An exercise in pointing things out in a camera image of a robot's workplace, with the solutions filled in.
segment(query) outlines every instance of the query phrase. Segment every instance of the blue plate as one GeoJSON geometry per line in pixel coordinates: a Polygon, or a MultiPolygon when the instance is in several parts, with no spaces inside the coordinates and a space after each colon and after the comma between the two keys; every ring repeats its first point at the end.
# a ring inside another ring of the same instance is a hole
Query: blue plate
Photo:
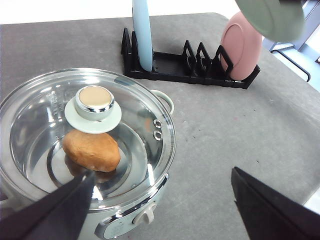
{"type": "Polygon", "coordinates": [[[144,70],[151,72],[153,54],[147,0],[132,0],[132,18],[140,65],[144,70]]]}

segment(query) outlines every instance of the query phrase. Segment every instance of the glass lid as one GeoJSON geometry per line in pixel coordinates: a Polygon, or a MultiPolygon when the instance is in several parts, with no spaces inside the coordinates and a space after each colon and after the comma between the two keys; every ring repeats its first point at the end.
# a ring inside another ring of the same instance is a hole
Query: glass lid
{"type": "Polygon", "coordinates": [[[123,75],[93,68],[65,69],[26,82],[1,104],[1,175],[26,198],[37,201],[85,171],[63,149],[65,135],[74,129],[65,107],[80,89],[92,85],[107,89],[122,115],[108,131],[118,145],[120,161],[114,171],[95,171],[90,210],[135,201],[150,194],[165,177],[176,137],[172,118],[159,99],[123,75]]]}

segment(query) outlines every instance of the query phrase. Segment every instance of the pink plate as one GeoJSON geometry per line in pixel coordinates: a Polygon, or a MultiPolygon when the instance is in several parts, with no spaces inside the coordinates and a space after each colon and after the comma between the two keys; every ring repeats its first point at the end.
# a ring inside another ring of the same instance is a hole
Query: pink plate
{"type": "MultiPolygon", "coordinates": [[[[221,45],[229,55],[233,69],[230,77],[242,81],[248,77],[258,63],[262,47],[262,36],[247,21],[242,12],[236,13],[227,23],[221,45]]],[[[224,70],[228,65],[220,55],[221,65],[224,70]]]]}

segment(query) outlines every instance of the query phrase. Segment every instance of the lid knob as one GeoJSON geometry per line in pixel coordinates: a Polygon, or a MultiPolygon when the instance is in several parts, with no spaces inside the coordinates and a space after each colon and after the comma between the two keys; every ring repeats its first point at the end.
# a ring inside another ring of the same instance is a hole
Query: lid knob
{"type": "Polygon", "coordinates": [[[111,131],[122,116],[114,95],[98,85],[79,89],[65,106],[64,114],[71,126],[90,134],[111,131]]]}
{"type": "Polygon", "coordinates": [[[115,98],[109,90],[97,85],[81,88],[75,94],[74,100],[77,113],[90,121],[105,119],[115,102],[115,98]]]}

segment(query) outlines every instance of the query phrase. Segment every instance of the pot handle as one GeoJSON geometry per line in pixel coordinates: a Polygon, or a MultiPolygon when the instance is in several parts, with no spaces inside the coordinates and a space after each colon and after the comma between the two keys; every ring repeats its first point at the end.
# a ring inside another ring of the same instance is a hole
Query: pot handle
{"type": "Polygon", "coordinates": [[[150,90],[154,95],[156,95],[158,98],[161,98],[163,100],[166,101],[166,103],[169,105],[170,107],[170,114],[172,115],[175,111],[175,105],[174,105],[174,102],[171,100],[171,98],[165,94],[164,92],[162,91],[159,91],[159,90],[154,90],[154,89],[151,89],[150,90]]]}

